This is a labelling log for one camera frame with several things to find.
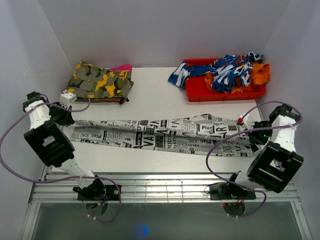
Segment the newspaper print trousers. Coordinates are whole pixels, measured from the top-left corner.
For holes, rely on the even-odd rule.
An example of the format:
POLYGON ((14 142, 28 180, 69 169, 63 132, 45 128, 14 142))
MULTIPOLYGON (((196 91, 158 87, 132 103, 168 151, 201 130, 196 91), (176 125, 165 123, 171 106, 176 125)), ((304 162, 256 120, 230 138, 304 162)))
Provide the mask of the newspaper print trousers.
POLYGON ((112 147, 207 155, 247 127, 209 113, 158 120, 76 120, 71 141, 112 147))

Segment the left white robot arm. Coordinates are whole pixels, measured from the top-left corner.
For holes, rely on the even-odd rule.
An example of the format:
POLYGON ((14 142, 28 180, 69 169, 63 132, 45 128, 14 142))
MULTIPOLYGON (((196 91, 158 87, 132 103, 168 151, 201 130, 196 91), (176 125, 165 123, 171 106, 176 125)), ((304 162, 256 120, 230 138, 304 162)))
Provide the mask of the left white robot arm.
POLYGON ((78 186, 73 188, 74 192, 89 200, 105 200, 105 185, 91 170, 80 165, 74 155, 74 146, 61 130, 61 127, 75 123, 70 111, 77 96, 65 90, 59 102, 52 105, 47 96, 39 92, 33 91, 26 97, 27 101, 22 104, 22 108, 30 120, 30 130, 24 134, 27 143, 46 166, 76 176, 78 186))

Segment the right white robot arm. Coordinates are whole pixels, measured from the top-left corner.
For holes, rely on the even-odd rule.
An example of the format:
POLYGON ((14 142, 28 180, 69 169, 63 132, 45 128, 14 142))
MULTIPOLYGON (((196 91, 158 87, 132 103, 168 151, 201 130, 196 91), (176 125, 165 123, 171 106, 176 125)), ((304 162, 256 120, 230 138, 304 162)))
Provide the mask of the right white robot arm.
POLYGON ((286 104, 277 106, 265 121, 254 121, 243 113, 238 123, 254 132, 248 133, 249 142, 262 145, 247 172, 239 171, 230 177, 225 194, 232 199, 245 198, 250 189, 264 188, 280 193, 303 164, 303 157, 295 148, 297 122, 301 117, 286 104))

